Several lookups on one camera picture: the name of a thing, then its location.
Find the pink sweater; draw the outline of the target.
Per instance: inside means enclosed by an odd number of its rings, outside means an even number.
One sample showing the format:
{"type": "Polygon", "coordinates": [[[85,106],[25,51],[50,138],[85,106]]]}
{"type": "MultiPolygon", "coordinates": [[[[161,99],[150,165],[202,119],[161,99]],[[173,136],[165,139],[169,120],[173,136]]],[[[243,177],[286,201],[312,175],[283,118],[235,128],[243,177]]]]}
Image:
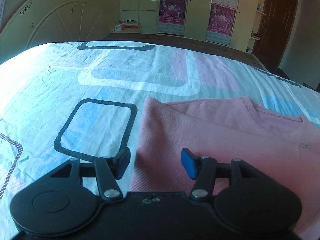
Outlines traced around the pink sweater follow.
{"type": "Polygon", "coordinates": [[[295,232],[319,239],[319,128],[248,97],[161,103],[147,98],[130,190],[190,191],[181,163],[188,148],[220,163],[240,158],[295,192],[303,212],[295,232]]]}

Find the patterned bed sheet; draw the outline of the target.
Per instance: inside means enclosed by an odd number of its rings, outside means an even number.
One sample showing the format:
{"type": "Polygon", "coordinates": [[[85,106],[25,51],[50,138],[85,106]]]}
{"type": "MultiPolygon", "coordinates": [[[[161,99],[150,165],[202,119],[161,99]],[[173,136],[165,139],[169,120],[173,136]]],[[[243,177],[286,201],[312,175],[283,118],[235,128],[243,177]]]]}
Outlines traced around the patterned bed sheet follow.
{"type": "Polygon", "coordinates": [[[130,190],[147,98],[161,103],[248,97],[319,128],[319,94],[225,57],[129,41],[49,43],[1,65],[1,239],[17,229],[11,200],[68,160],[131,150],[130,190]]]}

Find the corner shelf unit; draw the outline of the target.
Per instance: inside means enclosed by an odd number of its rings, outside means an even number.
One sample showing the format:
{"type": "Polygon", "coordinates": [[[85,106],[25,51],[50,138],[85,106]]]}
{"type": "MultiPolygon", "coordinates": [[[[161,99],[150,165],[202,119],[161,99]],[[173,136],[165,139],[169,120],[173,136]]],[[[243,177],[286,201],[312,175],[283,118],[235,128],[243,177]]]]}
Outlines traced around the corner shelf unit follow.
{"type": "Polygon", "coordinates": [[[265,0],[258,0],[257,11],[256,11],[254,23],[253,23],[253,28],[251,31],[251,35],[250,35],[249,42],[247,45],[247,50],[246,50],[248,53],[252,53],[255,43],[258,41],[261,41],[261,37],[258,35],[258,30],[259,30],[261,21],[263,20],[263,17],[266,16],[266,14],[264,13],[264,4],[265,4],[265,0]]]}

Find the orange white box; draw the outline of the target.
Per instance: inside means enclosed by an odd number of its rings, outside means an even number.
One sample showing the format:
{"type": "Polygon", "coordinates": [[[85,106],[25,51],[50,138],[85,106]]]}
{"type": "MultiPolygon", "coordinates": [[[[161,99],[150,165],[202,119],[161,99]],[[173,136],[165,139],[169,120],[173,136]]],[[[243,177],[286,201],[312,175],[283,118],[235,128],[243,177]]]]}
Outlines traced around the orange white box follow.
{"type": "Polygon", "coordinates": [[[136,20],[125,20],[119,22],[114,27],[114,32],[129,32],[129,33],[135,33],[135,32],[141,32],[141,23],[136,20]]]}

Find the lower right pink poster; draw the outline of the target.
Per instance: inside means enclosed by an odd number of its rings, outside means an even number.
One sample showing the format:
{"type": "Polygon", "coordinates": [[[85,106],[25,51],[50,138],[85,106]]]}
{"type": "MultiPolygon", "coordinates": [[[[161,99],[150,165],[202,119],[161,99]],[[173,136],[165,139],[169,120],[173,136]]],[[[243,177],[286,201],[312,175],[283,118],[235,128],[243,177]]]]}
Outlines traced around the lower right pink poster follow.
{"type": "Polygon", "coordinates": [[[236,16],[236,9],[212,3],[206,41],[229,46],[236,16]]]}

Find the cream round headboard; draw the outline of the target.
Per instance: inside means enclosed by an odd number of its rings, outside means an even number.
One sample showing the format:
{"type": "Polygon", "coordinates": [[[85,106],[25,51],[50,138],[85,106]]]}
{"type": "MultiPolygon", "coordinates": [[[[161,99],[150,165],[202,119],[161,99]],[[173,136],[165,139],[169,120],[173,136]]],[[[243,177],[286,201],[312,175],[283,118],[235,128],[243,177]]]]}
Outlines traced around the cream round headboard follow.
{"type": "Polygon", "coordinates": [[[1,62],[41,44],[102,40],[117,23],[111,0],[27,0],[1,32],[1,62]]]}

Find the lower left pink poster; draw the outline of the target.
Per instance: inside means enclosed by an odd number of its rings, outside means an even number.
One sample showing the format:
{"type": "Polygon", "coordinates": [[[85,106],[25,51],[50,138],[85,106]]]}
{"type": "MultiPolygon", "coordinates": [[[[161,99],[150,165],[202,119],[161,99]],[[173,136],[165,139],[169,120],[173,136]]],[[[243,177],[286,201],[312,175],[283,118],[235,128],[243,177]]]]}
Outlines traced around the lower left pink poster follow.
{"type": "Polygon", "coordinates": [[[160,0],[158,33],[183,36],[187,0],[160,0]]]}

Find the cream wardrobe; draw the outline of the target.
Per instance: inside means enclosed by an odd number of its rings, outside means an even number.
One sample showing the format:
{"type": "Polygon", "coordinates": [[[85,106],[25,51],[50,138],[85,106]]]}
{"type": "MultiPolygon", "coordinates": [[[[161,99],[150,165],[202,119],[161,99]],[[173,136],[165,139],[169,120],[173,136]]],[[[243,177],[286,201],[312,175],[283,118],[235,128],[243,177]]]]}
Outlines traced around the cream wardrobe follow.
{"type": "MultiPolygon", "coordinates": [[[[158,33],[160,0],[120,0],[122,20],[137,20],[143,33],[158,33]]],[[[246,51],[257,11],[258,0],[239,0],[228,47],[246,51]]],[[[206,41],[212,0],[187,0],[182,37],[206,41]]]]}

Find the dark brown wooden door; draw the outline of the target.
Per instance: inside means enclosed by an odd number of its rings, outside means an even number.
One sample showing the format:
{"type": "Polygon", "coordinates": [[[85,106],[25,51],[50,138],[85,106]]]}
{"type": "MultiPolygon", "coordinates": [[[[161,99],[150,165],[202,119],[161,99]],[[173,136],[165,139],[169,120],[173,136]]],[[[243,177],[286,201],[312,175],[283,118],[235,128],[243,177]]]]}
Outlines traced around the dark brown wooden door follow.
{"type": "Polygon", "coordinates": [[[298,0],[265,0],[253,55],[268,69],[277,70],[296,16],[298,0]]]}

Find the dark wooden bed frame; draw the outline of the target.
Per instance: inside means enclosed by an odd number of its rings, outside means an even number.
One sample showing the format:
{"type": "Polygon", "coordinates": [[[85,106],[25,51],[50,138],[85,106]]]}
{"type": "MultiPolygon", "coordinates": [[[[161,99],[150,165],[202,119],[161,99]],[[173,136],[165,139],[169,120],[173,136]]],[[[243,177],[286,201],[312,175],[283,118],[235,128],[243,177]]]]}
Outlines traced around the dark wooden bed frame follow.
{"type": "Polygon", "coordinates": [[[192,38],[164,34],[110,33],[104,38],[104,40],[144,42],[188,49],[209,55],[217,55],[231,60],[236,60],[251,67],[267,71],[267,68],[253,54],[215,43],[195,40],[192,38]]]}

